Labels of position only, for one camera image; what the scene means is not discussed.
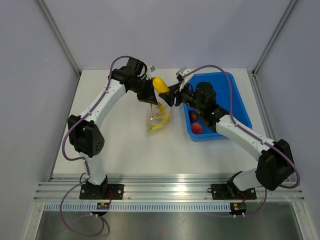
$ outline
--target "banana peel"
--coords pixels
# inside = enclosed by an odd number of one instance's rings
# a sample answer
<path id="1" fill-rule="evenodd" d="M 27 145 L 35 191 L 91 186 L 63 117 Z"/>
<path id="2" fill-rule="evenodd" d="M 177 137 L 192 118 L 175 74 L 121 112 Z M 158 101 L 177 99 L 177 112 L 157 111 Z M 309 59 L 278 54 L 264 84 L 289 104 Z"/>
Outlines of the banana peel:
<path id="1" fill-rule="evenodd" d="M 166 107 L 164 107 L 160 102 L 157 104 L 157 109 L 158 113 L 154 116 L 150 115 L 149 121 L 147 121 L 149 132 L 155 132 L 164 128 L 171 120 L 171 113 L 168 113 Z"/>

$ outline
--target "metal frame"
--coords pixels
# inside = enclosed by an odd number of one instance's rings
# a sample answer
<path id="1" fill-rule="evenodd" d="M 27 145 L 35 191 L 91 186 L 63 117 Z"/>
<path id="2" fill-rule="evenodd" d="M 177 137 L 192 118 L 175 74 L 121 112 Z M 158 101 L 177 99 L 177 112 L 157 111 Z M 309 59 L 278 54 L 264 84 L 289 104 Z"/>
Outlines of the metal frame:
<path id="1" fill-rule="evenodd" d="M 54 36 L 56 37 L 58 43 L 60 44 L 60 47 L 62 49 L 62 51 L 64 52 L 66 58 L 68 59 L 69 63 L 71 64 L 75 74 L 78 76 L 78 78 L 80 78 L 81 76 L 81 70 L 79 69 L 74 57 L 72 56 L 64 38 L 62 37 L 59 28 L 54 20 L 54 18 L 52 17 L 52 14 L 50 13 L 47 4 L 45 3 L 44 0 L 36 0 L 36 3 L 38 4 L 41 12 L 44 14 L 45 19 L 47 20 Z"/>
<path id="2" fill-rule="evenodd" d="M 299 2 L 299 0 L 290 0 L 289 4 L 287 5 L 283 15 L 280 18 L 280 21 L 278 22 L 277 26 L 275 27 L 275 30 L 272 33 L 271 38 L 269 39 L 266 47 L 264 48 L 262 55 L 260 56 L 256 66 L 254 67 L 254 70 L 252 71 L 254 76 L 256 76 L 257 73 L 259 72 L 262 64 L 264 63 L 269 52 L 271 51 L 272 47 L 274 46 L 276 40 L 279 37 L 279 34 L 281 33 L 282 29 L 284 28 L 286 22 L 288 21 L 288 18 L 290 17 L 291 13 L 293 12 L 293 10 L 296 7 L 298 2 Z"/>
<path id="3" fill-rule="evenodd" d="M 44 212 L 45 204 L 46 203 L 43 201 L 32 203 L 33 205 L 32 215 L 30 216 L 28 227 L 26 229 L 23 239 L 25 240 L 36 239 L 42 213 Z"/>
<path id="4" fill-rule="evenodd" d="M 45 0 L 36 0 L 40 10 L 43 12 L 45 18 L 48 21 L 55 37 L 57 38 L 63 52 L 67 59 L 72 65 L 75 73 L 80 78 L 81 70 L 75 62 L 67 44 L 65 43 L 46 3 Z M 261 114 L 263 126 L 266 130 L 266 135 L 269 138 L 275 139 L 276 133 L 272 127 L 271 120 L 268 114 L 268 108 L 265 104 L 265 100 L 261 91 L 259 81 L 257 80 L 257 73 L 264 63 L 266 57 L 271 51 L 275 44 L 280 32 L 283 30 L 285 23 L 288 21 L 289 16 L 293 12 L 293 9 L 297 5 L 299 0 L 290 0 L 287 8 L 285 9 L 279 23 L 277 24 L 270 40 L 267 43 L 258 63 L 256 64 L 253 71 L 248 73 L 250 82 L 253 88 L 253 92 L 257 101 L 259 112 Z M 125 184 L 124 198 L 123 200 L 114 201 L 115 205 L 147 205 L 152 203 L 157 206 L 161 203 L 161 206 L 170 206 L 172 204 L 190 204 L 191 206 L 201 206 L 203 204 L 226 204 L 228 201 L 214 201 L 212 196 L 207 192 L 207 189 L 212 183 L 225 183 L 231 174 L 163 174 L 163 175 L 120 175 L 120 174 L 109 174 L 110 183 L 122 183 Z M 79 181 L 77 174 L 53 174 L 51 172 L 49 182 L 41 182 L 37 188 L 34 202 L 33 211 L 29 219 L 28 228 L 25 232 L 24 239 L 35 239 L 42 213 L 46 207 L 47 202 L 61 201 L 64 194 L 73 187 Z M 288 180 L 286 185 L 292 185 L 292 182 Z M 97 201 L 79 200 L 80 188 L 76 188 L 66 199 L 66 203 L 70 205 L 81 205 L 91 206 Z M 257 200 L 250 202 L 259 202 L 264 198 L 264 190 L 261 188 L 256 189 Z M 268 193 L 268 202 L 291 202 L 303 239 L 315 240 L 317 239 L 312 221 L 309 216 L 309 212 L 306 209 L 306 203 L 304 194 L 300 187 L 296 189 L 284 189 L 280 188 L 276 191 Z"/>

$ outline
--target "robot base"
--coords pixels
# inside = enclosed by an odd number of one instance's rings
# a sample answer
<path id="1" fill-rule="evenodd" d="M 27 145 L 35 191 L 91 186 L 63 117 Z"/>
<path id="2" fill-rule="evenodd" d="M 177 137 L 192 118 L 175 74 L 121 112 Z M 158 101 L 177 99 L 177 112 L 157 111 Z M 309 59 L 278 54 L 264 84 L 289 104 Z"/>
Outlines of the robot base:
<path id="1" fill-rule="evenodd" d="M 86 182 L 81 185 L 81 191 L 79 199 L 81 200 L 122 200 L 124 196 L 123 184 L 108 184 L 108 178 L 100 185 L 94 185 L 90 182 Z"/>
<path id="2" fill-rule="evenodd" d="M 245 191 L 239 191 L 236 194 L 231 194 L 228 191 L 227 184 L 212 184 L 208 188 L 208 193 L 212 194 L 213 200 L 256 200 L 257 194 L 254 188 L 249 188 Z"/>

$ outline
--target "cable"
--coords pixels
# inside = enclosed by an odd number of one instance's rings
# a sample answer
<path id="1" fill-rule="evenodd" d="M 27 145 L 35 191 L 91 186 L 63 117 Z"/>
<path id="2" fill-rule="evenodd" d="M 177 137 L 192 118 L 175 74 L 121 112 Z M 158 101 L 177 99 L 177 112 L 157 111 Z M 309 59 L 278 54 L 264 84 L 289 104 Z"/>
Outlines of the cable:
<path id="1" fill-rule="evenodd" d="M 264 188 L 264 199 L 263 199 L 263 202 L 261 204 L 261 206 L 254 212 L 251 212 L 251 213 L 248 213 L 246 215 L 236 215 L 235 217 L 236 218 L 243 218 L 243 217 L 250 217 L 250 216 L 254 216 L 258 213 L 260 213 L 262 211 L 262 209 L 265 207 L 266 205 L 266 202 L 267 202 L 267 195 L 268 195 L 268 192 L 267 192 L 267 189 Z M 210 216 L 215 216 L 215 217 L 220 217 L 220 218 L 234 218 L 233 215 L 220 215 L 220 214 L 210 214 Z"/>
<path id="2" fill-rule="evenodd" d="M 81 174 L 80 179 L 79 179 L 79 183 L 81 183 L 81 179 L 82 179 L 83 175 L 85 175 L 85 174 L 86 174 L 86 172 Z"/>
<path id="3" fill-rule="evenodd" d="M 84 160 L 84 165 L 85 165 L 85 168 L 86 168 L 86 173 L 87 173 L 87 177 L 84 181 L 81 181 L 81 178 L 83 176 L 83 174 L 81 175 L 80 177 L 80 182 L 75 185 L 74 187 L 72 187 L 65 195 L 64 197 L 62 198 L 62 201 L 60 203 L 60 208 L 59 208 L 59 212 L 60 212 L 60 216 L 61 216 L 61 219 L 62 219 L 62 222 L 63 224 L 65 225 L 65 227 L 70 230 L 71 232 L 77 234 L 77 235 L 80 235 L 80 236 L 83 236 L 83 237 L 96 237 L 98 236 L 99 234 L 102 233 L 102 231 L 104 230 L 104 227 L 105 227 L 105 224 L 104 224 L 104 218 L 99 216 L 99 215 L 96 215 L 96 217 L 98 217 L 101 222 L 102 222 L 102 227 L 101 227 L 101 230 L 95 234 L 83 234 L 81 232 L 78 232 L 78 231 L 75 231 L 73 230 L 69 225 L 68 223 L 66 222 L 65 218 L 64 218 L 64 215 L 63 215 L 63 211 L 62 211 L 62 206 L 63 206 L 63 203 L 66 199 L 66 197 L 68 196 L 68 194 L 74 190 L 75 188 L 81 186 L 82 184 L 85 184 L 89 178 L 90 178 L 90 169 L 89 169 L 89 165 L 86 161 L 86 158 L 85 157 L 76 157 L 76 158 L 70 158 L 67 156 L 67 153 L 66 153 L 66 142 L 67 142 L 67 139 L 68 139 L 68 136 L 70 135 L 70 133 L 75 129 L 76 126 L 78 126 L 85 118 L 87 118 L 94 110 L 95 108 L 99 105 L 99 103 L 102 101 L 102 99 L 105 97 L 105 95 L 107 94 L 107 91 L 110 87 L 110 84 L 111 84 L 111 77 L 112 77 L 112 70 L 113 70 L 113 67 L 114 67 L 114 64 L 116 63 L 116 61 L 118 61 L 119 59 L 123 59 L 123 58 L 131 58 L 131 56 L 120 56 L 120 57 L 117 57 L 112 63 L 111 63 L 111 66 L 110 66 L 110 71 L 109 71 L 109 76 L 108 76 L 108 82 L 107 82 L 107 85 L 105 87 L 105 90 L 102 92 L 100 98 L 96 101 L 96 103 L 92 106 L 92 108 L 89 110 L 89 112 L 87 112 L 83 117 L 81 117 L 72 127 L 70 127 L 70 129 L 68 130 L 68 132 L 66 133 L 66 135 L 64 136 L 63 138 L 63 141 L 62 141 L 62 154 L 64 156 L 64 158 L 68 161 L 76 161 L 76 160 Z"/>
<path id="4" fill-rule="evenodd" d="M 296 174 L 296 183 L 292 186 L 285 186 L 285 185 L 280 185 L 280 187 L 282 188 L 285 188 L 285 189 L 294 189 L 296 187 L 298 187 L 300 185 L 300 173 L 299 173 L 299 170 L 297 169 L 297 167 L 292 163 L 292 161 L 284 154 L 282 153 L 279 149 L 277 149 L 276 147 L 274 147 L 273 145 L 267 143 L 267 142 L 264 142 L 260 137 L 256 136 L 255 134 L 251 133 L 250 131 L 248 131 L 247 129 L 245 129 L 244 127 L 242 127 L 241 125 L 239 125 L 235 118 L 234 118 L 234 115 L 233 115 L 233 104 L 232 104 L 232 84 L 231 84 L 231 80 L 228 76 L 228 74 L 219 66 L 216 66 L 216 65 L 204 65 L 204 66 L 201 66 L 201 67 L 198 67 L 196 68 L 195 70 L 192 70 L 191 72 L 187 73 L 186 75 L 184 75 L 182 78 L 186 78 L 188 77 L 189 75 L 191 74 L 194 74 L 195 72 L 201 70 L 201 69 L 204 69 L 204 68 L 215 68 L 215 69 L 218 69 L 220 70 L 226 77 L 228 83 L 229 83 L 229 93 L 230 93 L 230 118 L 233 122 L 233 124 L 235 126 L 237 126 L 238 128 L 240 128 L 242 131 L 244 131 L 245 133 L 247 133 L 248 135 L 250 135 L 251 137 L 253 137 L 254 139 L 258 140 L 259 142 L 263 143 L 264 145 L 268 146 L 269 148 L 271 148 L 272 150 L 276 151 L 278 154 L 281 155 L 281 157 L 283 157 L 288 163 L 289 165 L 293 168 L 295 174 Z"/>
<path id="5" fill-rule="evenodd" d="M 80 118 L 72 127 L 70 127 L 70 129 L 68 130 L 68 132 L 64 136 L 63 141 L 62 141 L 62 154 L 63 154 L 64 158 L 67 159 L 68 161 L 86 160 L 86 158 L 82 157 L 82 156 L 76 157 L 76 158 L 70 158 L 70 157 L 67 156 L 67 153 L 66 153 L 66 142 L 67 142 L 68 136 L 73 131 L 73 129 L 75 129 L 76 126 L 78 126 L 86 117 L 88 117 L 95 110 L 95 108 L 98 106 L 98 104 L 105 97 L 105 95 L 107 94 L 107 91 L 109 89 L 109 86 L 111 84 L 112 70 L 113 70 L 114 64 L 116 63 L 116 61 L 118 61 L 119 59 L 123 59 L 123 58 L 132 58 L 132 57 L 131 56 L 120 56 L 120 57 L 117 57 L 111 63 L 110 72 L 109 72 L 109 76 L 108 76 L 108 82 L 107 82 L 107 85 L 106 85 L 105 90 L 103 91 L 102 95 L 96 101 L 96 103 L 92 106 L 92 108 L 89 110 L 89 112 L 86 113 L 82 118 Z"/>
<path id="6" fill-rule="evenodd" d="M 101 229 L 100 229 L 99 232 L 97 232 L 97 233 L 95 233 L 95 234 L 84 234 L 84 233 L 78 232 L 78 231 L 76 231 L 76 230 L 73 230 L 73 229 L 68 225 L 68 223 L 66 222 L 66 220 L 65 220 L 65 218 L 64 218 L 64 215 L 63 215 L 63 212 L 62 212 L 63 203 L 64 203 L 66 197 L 68 196 L 68 194 L 71 193 L 71 191 L 74 190 L 75 188 L 81 186 L 82 184 L 85 184 L 85 183 L 88 181 L 89 177 L 90 177 L 90 176 L 88 175 L 87 178 L 86 178 L 84 181 L 76 184 L 75 186 L 73 186 L 72 188 L 70 188 L 69 191 L 66 192 L 66 194 L 63 196 L 62 201 L 61 201 L 61 203 L 60 203 L 59 212 L 60 212 L 60 216 L 61 216 L 61 219 L 62 219 L 63 224 L 65 225 L 65 227 L 66 227 L 69 231 L 71 231 L 71 232 L 73 232 L 73 233 L 75 233 L 75 234 L 77 234 L 77 235 L 79 235 L 79 236 L 83 236 L 83 237 L 96 237 L 96 236 L 100 235 L 100 234 L 102 233 L 102 231 L 104 230 L 104 228 L 105 228 L 105 222 L 104 222 L 104 220 L 103 220 L 103 217 L 101 217 L 101 216 L 99 216 L 99 215 L 95 215 L 95 216 L 98 217 L 98 218 L 101 220 L 101 222 L 102 222 L 102 227 L 101 227 Z"/>

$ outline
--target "metal floor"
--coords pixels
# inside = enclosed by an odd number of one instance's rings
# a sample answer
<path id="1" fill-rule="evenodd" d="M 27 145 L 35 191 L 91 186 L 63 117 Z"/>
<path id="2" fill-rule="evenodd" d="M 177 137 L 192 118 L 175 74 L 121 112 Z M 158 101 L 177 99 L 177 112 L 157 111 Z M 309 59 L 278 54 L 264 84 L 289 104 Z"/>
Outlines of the metal floor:
<path id="1" fill-rule="evenodd" d="M 248 212 L 257 203 L 248 203 Z M 101 223 L 94 217 L 82 218 L 85 212 L 64 212 L 71 227 L 84 234 L 94 234 Z M 108 212 L 103 217 L 109 225 L 97 240 L 302 240 L 290 203 L 269 202 L 262 212 L 245 218 L 220 217 L 228 213 L 210 212 Z M 88 239 L 64 229 L 58 211 L 44 211 L 37 240 Z"/>

